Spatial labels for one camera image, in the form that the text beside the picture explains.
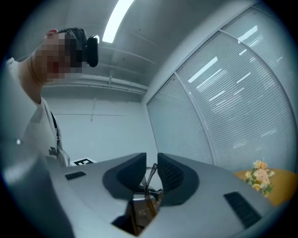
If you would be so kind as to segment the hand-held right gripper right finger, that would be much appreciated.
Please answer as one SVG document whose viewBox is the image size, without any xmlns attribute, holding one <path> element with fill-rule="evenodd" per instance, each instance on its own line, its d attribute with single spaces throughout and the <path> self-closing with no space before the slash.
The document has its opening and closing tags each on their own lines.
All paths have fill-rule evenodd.
<svg viewBox="0 0 298 238">
<path fill-rule="evenodd" d="M 230 171 L 159 153 L 164 196 L 142 238 L 259 238 L 276 221 L 270 201 Z"/>
</svg>

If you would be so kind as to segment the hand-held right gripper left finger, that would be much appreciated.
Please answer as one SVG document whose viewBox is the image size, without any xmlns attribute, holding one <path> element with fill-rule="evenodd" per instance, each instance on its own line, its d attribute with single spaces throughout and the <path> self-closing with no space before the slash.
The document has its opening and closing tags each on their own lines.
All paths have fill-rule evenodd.
<svg viewBox="0 0 298 238">
<path fill-rule="evenodd" d="M 49 173 L 74 238 L 135 238 L 112 223 L 146 173 L 146 153 L 70 167 L 51 160 Z"/>
</svg>

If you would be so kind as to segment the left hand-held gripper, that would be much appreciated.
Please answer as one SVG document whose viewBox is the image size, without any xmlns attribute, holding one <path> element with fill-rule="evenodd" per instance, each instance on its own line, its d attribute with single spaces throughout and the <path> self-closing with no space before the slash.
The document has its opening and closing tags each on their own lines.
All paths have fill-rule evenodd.
<svg viewBox="0 0 298 238">
<path fill-rule="evenodd" d="M 92 163 L 97 163 L 97 161 L 92 160 L 90 158 L 73 160 L 73 166 L 86 165 L 86 164 L 92 164 Z"/>
</svg>

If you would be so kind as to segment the person's beige t-shirt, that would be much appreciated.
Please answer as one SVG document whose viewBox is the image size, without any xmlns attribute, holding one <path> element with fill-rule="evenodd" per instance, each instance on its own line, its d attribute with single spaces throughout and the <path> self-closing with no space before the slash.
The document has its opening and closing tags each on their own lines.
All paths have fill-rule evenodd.
<svg viewBox="0 0 298 238">
<path fill-rule="evenodd" d="M 18 79 L 18 63 L 14 58 L 6 60 L 6 69 L 10 76 L 12 95 L 21 103 L 25 110 L 18 117 L 20 122 L 20 139 L 31 145 L 44 156 L 57 160 L 60 166 L 69 166 L 70 157 L 64 151 L 61 142 L 61 130 L 55 116 L 50 111 L 46 100 L 41 97 L 41 103 L 36 104 L 26 94 Z"/>
</svg>

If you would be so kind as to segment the yellow and peach flower bouquet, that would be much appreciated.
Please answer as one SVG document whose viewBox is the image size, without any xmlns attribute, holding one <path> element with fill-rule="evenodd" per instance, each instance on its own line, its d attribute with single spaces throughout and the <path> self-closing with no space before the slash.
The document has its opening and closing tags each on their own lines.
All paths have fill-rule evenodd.
<svg viewBox="0 0 298 238">
<path fill-rule="evenodd" d="M 245 182 L 264 197 L 268 197 L 273 189 L 271 177 L 274 175 L 275 172 L 269 170 L 265 162 L 257 160 L 253 163 L 253 168 L 245 172 Z"/>
</svg>

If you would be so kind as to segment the white ceiling pipes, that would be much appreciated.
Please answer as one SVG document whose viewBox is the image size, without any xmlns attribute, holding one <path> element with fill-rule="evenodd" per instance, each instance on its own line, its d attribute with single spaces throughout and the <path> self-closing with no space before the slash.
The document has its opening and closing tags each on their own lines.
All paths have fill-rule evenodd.
<svg viewBox="0 0 298 238">
<path fill-rule="evenodd" d="M 56 79 L 47 83 L 45 87 L 92 87 L 108 90 L 118 90 L 123 92 L 144 95 L 148 86 L 137 84 L 131 81 L 116 79 L 113 77 L 104 77 L 98 75 L 81 74 L 74 78 Z"/>
</svg>

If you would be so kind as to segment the window blind panel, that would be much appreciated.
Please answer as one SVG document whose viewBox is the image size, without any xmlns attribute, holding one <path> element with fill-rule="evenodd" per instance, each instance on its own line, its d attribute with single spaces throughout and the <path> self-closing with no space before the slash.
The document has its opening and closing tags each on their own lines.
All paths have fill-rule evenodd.
<svg viewBox="0 0 298 238">
<path fill-rule="evenodd" d="M 264 3 L 239 14 L 223 30 L 255 51 L 290 98 L 298 99 L 298 49 L 281 20 Z"/>
<path fill-rule="evenodd" d="M 261 160 L 295 170 L 296 123 L 289 100 L 248 47 L 217 32 L 176 73 L 200 112 L 219 167 L 241 171 Z"/>
<path fill-rule="evenodd" d="M 157 92 L 147 108 L 159 152 L 213 163 L 199 116 L 175 75 Z"/>
</svg>

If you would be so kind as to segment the ceiling light strip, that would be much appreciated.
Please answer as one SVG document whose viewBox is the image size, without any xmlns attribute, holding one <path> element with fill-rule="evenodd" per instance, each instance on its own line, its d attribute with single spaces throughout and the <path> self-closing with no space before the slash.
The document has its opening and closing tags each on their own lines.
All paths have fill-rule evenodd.
<svg viewBox="0 0 298 238">
<path fill-rule="evenodd" d="M 106 25 L 102 41 L 113 43 L 118 28 L 134 0 L 118 0 Z"/>
</svg>

